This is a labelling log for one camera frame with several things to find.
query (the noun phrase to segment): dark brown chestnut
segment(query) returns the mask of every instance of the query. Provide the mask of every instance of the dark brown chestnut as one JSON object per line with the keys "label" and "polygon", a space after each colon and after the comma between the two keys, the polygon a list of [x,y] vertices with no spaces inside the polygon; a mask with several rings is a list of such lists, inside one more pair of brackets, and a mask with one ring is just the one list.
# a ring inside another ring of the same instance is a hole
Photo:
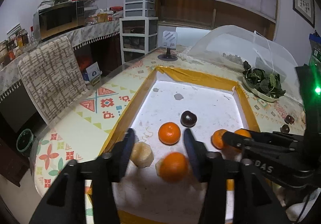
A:
{"label": "dark brown chestnut", "polygon": [[287,124],[284,124],[284,125],[281,127],[281,132],[282,132],[282,133],[289,133],[289,132],[290,132],[290,127],[289,127]]}
{"label": "dark brown chestnut", "polygon": [[293,124],[294,123],[294,118],[291,116],[291,115],[287,115],[284,119],[284,121],[287,123],[287,124]]}
{"label": "dark brown chestnut", "polygon": [[196,124],[197,117],[190,111],[185,111],[181,115],[181,124],[185,127],[193,127]]}

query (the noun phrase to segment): screw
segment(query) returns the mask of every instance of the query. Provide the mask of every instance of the screw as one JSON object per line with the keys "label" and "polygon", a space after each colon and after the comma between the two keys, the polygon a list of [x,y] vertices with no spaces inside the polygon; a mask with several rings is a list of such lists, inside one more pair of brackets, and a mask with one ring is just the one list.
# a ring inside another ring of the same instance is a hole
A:
{"label": "screw", "polygon": [[214,159],[214,158],[217,158],[218,156],[220,156],[220,153],[219,152],[209,151],[208,153],[206,153],[206,156],[209,159]]}
{"label": "screw", "polygon": [[111,158],[111,155],[112,155],[111,152],[105,152],[105,153],[102,154],[102,158],[103,159],[109,159],[109,158]]}
{"label": "screw", "polygon": [[68,166],[76,166],[77,165],[77,161],[76,160],[71,160],[68,162]]}
{"label": "screw", "polygon": [[243,159],[243,160],[241,160],[241,162],[242,162],[244,165],[246,165],[246,166],[252,164],[252,161],[251,161],[250,159]]}

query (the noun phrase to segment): white bowl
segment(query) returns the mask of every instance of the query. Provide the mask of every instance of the white bowl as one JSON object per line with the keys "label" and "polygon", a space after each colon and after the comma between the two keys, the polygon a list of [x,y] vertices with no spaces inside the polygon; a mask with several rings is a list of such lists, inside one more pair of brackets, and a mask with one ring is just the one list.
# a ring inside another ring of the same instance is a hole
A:
{"label": "white bowl", "polygon": [[245,78],[244,78],[244,76],[243,76],[242,78],[243,78],[243,83],[246,85],[246,87],[247,87],[252,93],[254,93],[254,94],[255,94],[256,96],[258,96],[259,98],[263,99],[264,101],[273,103],[273,102],[279,100],[279,98],[278,98],[278,99],[274,99],[274,98],[272,98],[272,97],[269,97],[269,96],[266,96],[266,95],[260,93],[260,92],[259,92],[258,90],[256,90],[255,88],[249,87],[248,84],[247,84],[247,82],[246,82],[246,80],[245,80]]}

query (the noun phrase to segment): microwave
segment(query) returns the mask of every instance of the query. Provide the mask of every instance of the microwave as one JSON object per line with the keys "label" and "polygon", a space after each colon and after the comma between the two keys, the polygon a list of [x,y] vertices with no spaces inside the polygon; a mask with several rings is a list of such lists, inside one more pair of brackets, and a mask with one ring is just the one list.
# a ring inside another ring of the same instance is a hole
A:
{"label": "microwave", "polygon": [[45,41],[66,31],[85,25],[83,1],[63,2],[45,9],[37,10],[33,15],[35,38]]}

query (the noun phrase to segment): leafy green vegetable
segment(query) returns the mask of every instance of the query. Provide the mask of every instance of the leafy green vegetable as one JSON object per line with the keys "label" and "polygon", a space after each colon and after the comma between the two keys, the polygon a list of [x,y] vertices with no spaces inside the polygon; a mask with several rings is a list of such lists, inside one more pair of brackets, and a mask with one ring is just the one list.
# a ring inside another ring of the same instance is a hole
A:
{"label": "leafy green vegetable", "polygon": [[285,94],[281,88],[279,74],[266,74],[264,70],[254,68],[247,61],[243,63],[243,77],[250,88],[258,90],[260,93],[277,99]]}

